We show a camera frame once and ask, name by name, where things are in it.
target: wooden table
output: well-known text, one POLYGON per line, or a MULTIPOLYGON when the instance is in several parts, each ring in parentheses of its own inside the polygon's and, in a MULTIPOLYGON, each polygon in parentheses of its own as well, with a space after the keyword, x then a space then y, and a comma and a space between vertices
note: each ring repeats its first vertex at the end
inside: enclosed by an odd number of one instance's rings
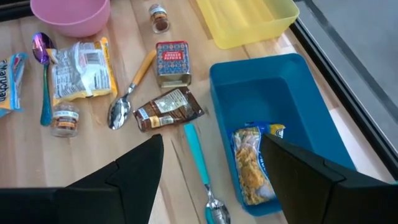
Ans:
MULTIPOLYGON (((98 35, 110 41, 111 62, 119 92, 124 93, 146 53, 160 41, 186 40, 190 48, 193 81, 190 89, 206 114, 194 121, 200 130, 200 141, 210 172, 214 194, 222 199, 233 223, 286 223, 282 213, 254 218, 235 199, 231 177, 218 131, 209 93, 208 71, 211 65, 229 60, 264 57, 298 52, 307 58, 325 103, 343 138, 357 170, 372 177, 392 181, 392 177, 353 123, 322 75, 308 60, 307 54, 291 31, 281 37, 230 50, 216 47, 195 0, 164 0, 172 23, 171 30, 154 34, 148 8, 155 0, 118 0, 112 2, 108 25, 98 35)), ((42 106, 42 66, 31 53, 32 35, 47 33, 58 48, 75 43, 50 30, 34 17, 0 23, 0 58, 16 52, 28 52, 22 80, 23 113, 0 118, 0 187, 66 186, 115 160, 155 133, 164 138, 164 166, 150 223, 205 223, 207 197, 199 173, 187 146, 182 126, 162 128, 151 133, 138 130, 130 119, 120 130, 106 125, 111 96, 76 100, 81 110, 79 135, 71 139, 51 137, 50 129, 39 123, 42 106)), ((165 90, 157 87, 150 69, 131 101, 133 107, 143 105, 165 90)))

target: smoked paprika tin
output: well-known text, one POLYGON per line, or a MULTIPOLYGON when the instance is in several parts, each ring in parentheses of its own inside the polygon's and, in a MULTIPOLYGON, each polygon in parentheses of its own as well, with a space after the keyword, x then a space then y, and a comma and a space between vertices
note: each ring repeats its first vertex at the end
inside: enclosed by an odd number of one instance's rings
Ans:
POLYGON ((191 69, 186 41, 156 44, 157 83, 162 88, 191 84, 191 69))

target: small glass jar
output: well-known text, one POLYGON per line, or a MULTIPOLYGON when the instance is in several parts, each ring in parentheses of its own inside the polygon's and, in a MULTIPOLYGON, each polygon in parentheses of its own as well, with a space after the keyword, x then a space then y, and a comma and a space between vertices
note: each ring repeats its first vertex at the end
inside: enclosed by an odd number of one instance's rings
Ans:
POLYGON ((61 102, 54 106, 51 122, 51 135, 70 138, 77 135, 79 109, 71 102, 61 102))
POLYGON ((152 30, 156 34, 167 32, 170 29, 170 22, 166 10, 160 4, 153 4, 149 8, 152 30))

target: blue package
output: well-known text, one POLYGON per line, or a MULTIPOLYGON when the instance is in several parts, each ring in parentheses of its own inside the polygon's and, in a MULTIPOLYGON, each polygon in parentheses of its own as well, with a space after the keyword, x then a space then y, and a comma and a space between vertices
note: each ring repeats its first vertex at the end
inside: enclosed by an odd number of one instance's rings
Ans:
POLYGON ((0 117, 21 111, 20 92, 26 53, 17 53, 0 61, 0 117))
POLYGON ((262 134, 273 134, 282 138, 284 129, 283 124, 250 122, 229 135, 246 205, 258 205, 276 199, 259 146, 262 134))

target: spoon with teal handle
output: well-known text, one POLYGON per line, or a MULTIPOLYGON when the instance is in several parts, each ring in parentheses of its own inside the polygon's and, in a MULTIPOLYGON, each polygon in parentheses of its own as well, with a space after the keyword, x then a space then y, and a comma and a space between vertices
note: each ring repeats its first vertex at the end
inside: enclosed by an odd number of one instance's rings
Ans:
POLYGON ((207 174, 205 159, 201 151, 200 142, 193 124, 184 125, 185 136, 191 149, 193 159, 199 170, 199 174, 207 191, 208 202, 205 207, 207 224, 230 224, 231 218, 224 203, 214 198, 210 188, 210 180, 207 174))
POLYGON ((32 51, 35 55, 36 60, 44 66, 43 70, 43 105, 42 115, 40 117, 40 124, 42 126, 48 126, 51 124, 52 111, 51 111, 51 100, 49 93, 49 84, 47 81, 47 71, 49 70, 50 57, 45 49, 55 48, 50 37, 42 32, 38 32, 33 36, 32 39, 32 51))

